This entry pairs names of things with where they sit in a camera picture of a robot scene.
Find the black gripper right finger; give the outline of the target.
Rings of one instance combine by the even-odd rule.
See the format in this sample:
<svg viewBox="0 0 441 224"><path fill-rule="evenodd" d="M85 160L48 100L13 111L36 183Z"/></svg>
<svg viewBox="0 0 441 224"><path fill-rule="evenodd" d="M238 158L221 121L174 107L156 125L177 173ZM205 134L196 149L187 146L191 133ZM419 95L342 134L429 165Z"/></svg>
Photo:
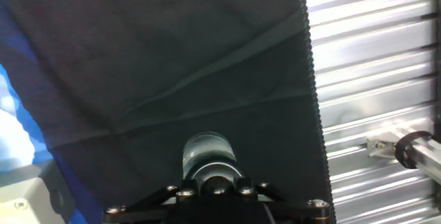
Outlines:
<svg viewBox="0 0 441 224"><path fill-rule="evenodd" d="M331 204L322 199L290 199L269 183L254 184L251 179L236 179L236 194L253 207L262 207L270 223L335 223Z"/></svg>

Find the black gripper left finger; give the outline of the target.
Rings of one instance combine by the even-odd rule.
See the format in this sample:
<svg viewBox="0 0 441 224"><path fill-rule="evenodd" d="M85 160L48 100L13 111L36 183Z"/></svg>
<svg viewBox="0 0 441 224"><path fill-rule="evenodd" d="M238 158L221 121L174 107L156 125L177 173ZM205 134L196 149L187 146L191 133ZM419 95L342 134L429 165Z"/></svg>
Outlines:
<svg viewBox="0 0 441 224"><path fill-rule="evenodd" d="M180 186L167 185L131 206L113 206L103 211L104 224L162 223L180 201L199 195L195 180L182 180Z"/></svg>

